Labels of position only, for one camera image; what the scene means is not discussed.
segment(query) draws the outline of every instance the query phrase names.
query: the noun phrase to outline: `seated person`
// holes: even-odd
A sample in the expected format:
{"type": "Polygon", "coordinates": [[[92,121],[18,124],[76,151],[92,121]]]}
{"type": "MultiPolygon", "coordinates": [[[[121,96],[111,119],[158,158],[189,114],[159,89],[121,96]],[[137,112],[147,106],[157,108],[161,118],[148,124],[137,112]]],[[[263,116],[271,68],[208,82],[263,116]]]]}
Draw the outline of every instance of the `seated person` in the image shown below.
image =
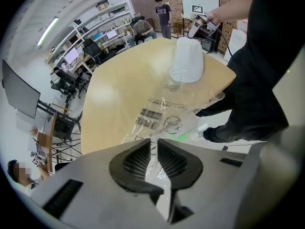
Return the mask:
{"type": "MultiPolygon", "coordinates": [[[[60,163],[55,166],[55,172],[63,168],[69,163],[60,163]]],[[[16,159],[11,160],[8,163],[8,174],[13,179],[14,182],[19,183],[20,185],[25,187],[25,193],[28,196],[31,196],[32,191],[36,188],[41,182],[47,180],[50,177],[49,172],[47,171],[46,166],[39,162],[38,166],[40,172],[40,178],[33,180],[30,177],[27,168],[23,162],[19,163],[16,159]]]]}
{"type": "Polygon", "coordinates": [[[141,39],[140,36],[143,38],[152,37],[153,39],[157,38],[157,34],[154,32],[153,27],[147,22],[139,20],[133,27],[134,36],[129,38],[128,42],[130,43],[131,47],[138,45],[139,40],[141,39]]]}

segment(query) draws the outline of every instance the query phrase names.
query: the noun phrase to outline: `hand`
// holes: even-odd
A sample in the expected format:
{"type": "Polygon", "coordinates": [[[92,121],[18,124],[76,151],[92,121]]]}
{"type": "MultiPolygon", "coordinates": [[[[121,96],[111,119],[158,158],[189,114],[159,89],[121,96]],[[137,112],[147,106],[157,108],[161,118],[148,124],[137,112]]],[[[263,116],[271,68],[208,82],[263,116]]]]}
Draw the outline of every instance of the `hand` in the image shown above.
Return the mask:
{"type": "Polygon", "coordinates": [[[208,12],[205,15],[206,17],[209,18],[210,21],[214,22],[216,25],[219,24],[219,21],[214,17],[214,15],[211,12],[208,12]]]}

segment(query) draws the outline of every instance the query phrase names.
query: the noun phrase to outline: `white shelf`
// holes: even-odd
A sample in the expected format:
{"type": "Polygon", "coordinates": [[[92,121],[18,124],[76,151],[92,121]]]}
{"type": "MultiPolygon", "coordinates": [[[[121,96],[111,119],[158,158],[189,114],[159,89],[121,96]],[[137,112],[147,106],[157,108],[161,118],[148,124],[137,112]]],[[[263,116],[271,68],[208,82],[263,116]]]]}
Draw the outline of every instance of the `white shelf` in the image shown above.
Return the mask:
{"type": "MultiPolygon", "coordinates": [[[[85,27],[86,24],[88,24],[89,22],[92,21],[92,19],[97,18],[99,15],[106,14],[106,13],[110,13],[110,12],[112,12],[112,11],[114,11],[114,10],[117,10],[117,9],[119,9],[119,8],[122,8],[122,7],[124,7],[126,4],[128,5],[128,1],[123,1],[123,2],[117,3],[117,4],[115,4],[115,5],[109,6],[109,7],[107,7],[106,9],[104,9],[103,11],[99,12],[97,15],[92,16],[89,20],[87,20],[87,21],[85,21],[85,22],[79,24],[77,27],[74,28],[74,30],[72,30],[72,31],[71,31],[71,32],[70,32],[70,33],[69,33],[69,34],[68,34],[68,35],[58,44],[58,45],[57,45],[57,47],[55,48],[55,50],[54,50],[54,51],[52,52],[52,54],[48,57],[46,63],[49,63],[49,61],[50,61],[51,59],[54,60],[54,56],[56,56],[57,53],[61,50],[61,48],[62,48],[62,46],[64,45],[64,43],[66,43],[71,37],[73,37],[74,35],[76,35],[76,34],[78,33],[78,30],[81,29],[81,28],[83,28],[83,27],[85,27]]],[[[107,24],[107,23],[111,22],[112,20],[117,19],[117,18],[119,18],[119,17],[121,17],[121,16],[124,16],[124,15],[126,15],[126,14],[130,14],[131,17],[132,17],[131,11],[128,10],[128,11],[126,11],[126,12],[120,13],[120,14],[118,14],[118,15],[112,17],[112,18],[109,18],[109,19],[107,19],[107,20],[105,20],[105,21],[103,21],[103,22],[101,22],[101,23],[99,23],[99,24],[93,26],[90,30],[88,30],[86,33],[84,33],[83,35],[81,35],[81,38],[79,38],[75,43],[73,43],[73,44],[68,48],[68,50],[59,58],[59,61],[60,61],[60,60],[67,54],[67,52],[68,52],[75,44],[77,44],[77,42],[79,42],[79,40],[81,40],[83,37],[85,37],[86,35],[90,34],[90,33],[93,32],[95,29],[99,28],[100,26],[102,26],[102,25],[104,25],[104,24],[107,24]]],[[[118,30],[119,28],[124,27],[124,26],[128,26],[129,24],[130,24],[130,23],[124,24],[124,25],[122,25],[122,26],[119,26],[119,27],[117,27],[115,30],[118,30]]]]}
{"type": "Polygon", "coordinates": [[[114,10],[117,10],[119,8],[122,8],[124,7],[125,5],[127,4],[127,1],[124,1],[124,2],[120,2],[120,3],[117,3],[115,5],[112,5],[112,6],[109,6],[107,8],[105,8],[104,10],[100,11],[98,14],[92,16],[90,19],[88,19],[87,21],[81,23],[78,25],[77,28],[83,28],[85,27],[88,23],[90,23],[92,20],[94,20],[95,18],[97,18],[98,16],[100,15],[103,15],[103,14],[106,14],[106,13],[110,13],[114,10]]]}
{"type": "Polygon", "coordinates": [[[49,60],[51,59],[51,58],[53,58],[54,57],[54,55],[58,52],[58,50],[66,43],[66,41],[68,40],[68,39],[70,39],[72,36],[75,36],[77,34],[77,32],[76,32],[76,30],[75,29],[73,29],[58,45],[57,45],[57,47],[55,48],[55,50],[53,51],[53,53],[52,53],[52,55],[49,57],[49,60]]]}
{"type": "MultiPolygon", "coordinates": [[[[131,24],[131,22],[124,24],[124,25],[120,25],[119,27],[114,28],[113,31],[123,28],[124,26],[129,26],[130,24],[131,24]]],[[[106,33],[104,35],[98,37],[97,39],[95,39],[94,42],[98,41],[99,39],[103,38],[104,36],[106,36],[106,33]]]]}
{"type": "Polygon", "coordinates": [[[99,24],[93,26],[90,30],[88,30],[85,34],[83,34],[82,37],[88,35],[90,32],[96,30],[97,28],[101,27],[102,25],[104,25],[104,24],[106,24],[106,23],[108,23],[108,22],[110,22],[110,21],[112,21],[112,20],[114,20],[114,19],[117,19],[117,18],[119,18],[119,17],[121,17],[121,16],[124,16],[124,15],[126,15],[126,14],[129,14],[129,13],[130,13],[130,11],[125,12],[125,13],[122,13],[122,14],[120,14],[120,15],[114,16],[114,17],[112,17],[112,18],[110,18],[110,19],[108,19],[108,20],[106,20],[106,21],[103,21],[103,22],[101,22],[101,23],[99,23],[99,24]]]}

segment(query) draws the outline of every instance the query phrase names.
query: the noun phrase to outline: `ceiling light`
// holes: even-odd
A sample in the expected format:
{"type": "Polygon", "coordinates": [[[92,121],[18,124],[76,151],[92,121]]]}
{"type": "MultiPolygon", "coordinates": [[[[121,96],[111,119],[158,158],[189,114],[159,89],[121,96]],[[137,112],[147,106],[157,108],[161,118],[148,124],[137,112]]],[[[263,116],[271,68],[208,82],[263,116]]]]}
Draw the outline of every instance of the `ceiling light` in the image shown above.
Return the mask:
{"type": "Polygon", "coordinates": [[[52,23],[49,25],[49,27],[46,29],[46,31],[44,32],[44,34],[42,35],[42,37],[40,38],[37,46],[40,46],[42,44],[42,41],[44,40],[44,38],[47,36],[47,34],[49,33],[49,31],[51,30],[51,28],[55,25],[55,23],[57,22],[58,17],[55,17],[52,21],[52,23]]]}

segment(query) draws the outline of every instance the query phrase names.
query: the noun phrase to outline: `computer monitor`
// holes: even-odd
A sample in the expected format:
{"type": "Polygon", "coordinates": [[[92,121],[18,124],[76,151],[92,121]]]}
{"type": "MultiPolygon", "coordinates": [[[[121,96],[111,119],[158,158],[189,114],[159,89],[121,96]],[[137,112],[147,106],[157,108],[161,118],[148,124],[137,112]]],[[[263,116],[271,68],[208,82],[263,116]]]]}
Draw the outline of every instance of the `computer monitor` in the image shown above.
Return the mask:
{"type": "Polygon", "coordinates": [[[111,38],[113,38],[113,37],[115,37],[117,35],[118,35],[118,33],[116,33],[116,30],[113,30],[113,31],[111,31],[111,32],[106,34],[108,39],[111,39],[111,38]]]}
{"type": "Polygon", "coordinates": [[[35,118],[40,92],[21,79],[4,60],[2,60],[2,73],[2,86],[10,106],[35,118]]]}
{"type": "Polygon", "coordinates": [[[66,56],[64,56],[64,58],[68,64],[71,64],[75,59],[77,59],[78,55],[79,54],[77,53],[77,50],[75,48],[72,48],[70,52],[68,52],[66,56]]]}

